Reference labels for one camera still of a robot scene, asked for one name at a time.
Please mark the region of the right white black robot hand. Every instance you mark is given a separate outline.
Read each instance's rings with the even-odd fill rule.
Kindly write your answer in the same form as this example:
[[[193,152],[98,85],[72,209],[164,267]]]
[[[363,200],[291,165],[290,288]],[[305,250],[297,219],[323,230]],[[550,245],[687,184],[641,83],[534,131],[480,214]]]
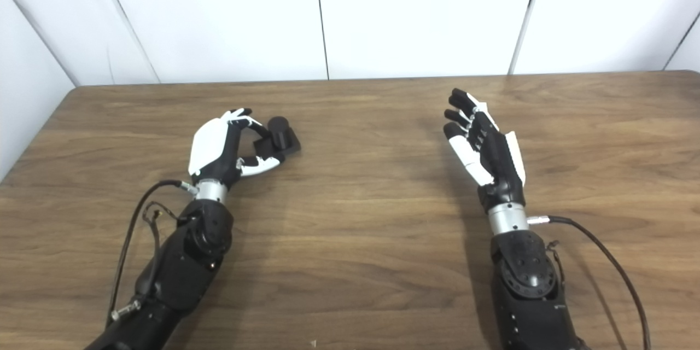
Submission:
[[[502,133],[485,102],[462,89],[448,98],[444,134],[462,166],[477,184],[484,211],[500,205],[525,206],[527,180],[516,134]]]

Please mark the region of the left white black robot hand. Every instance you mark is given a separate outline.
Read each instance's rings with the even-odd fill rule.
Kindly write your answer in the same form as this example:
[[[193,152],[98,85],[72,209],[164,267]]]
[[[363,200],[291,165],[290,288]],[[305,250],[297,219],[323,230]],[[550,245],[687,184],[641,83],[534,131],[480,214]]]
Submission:
[[[204,180],[217,181],[228,190],[242,177],[251,177],[276,168],[285,161],[282,153],[239,156],[242,132],[252,129],[263,140],[272,134],[252,118],[252,109],[238,108],[213,118],[195,132],[188,173],[193,185]]]

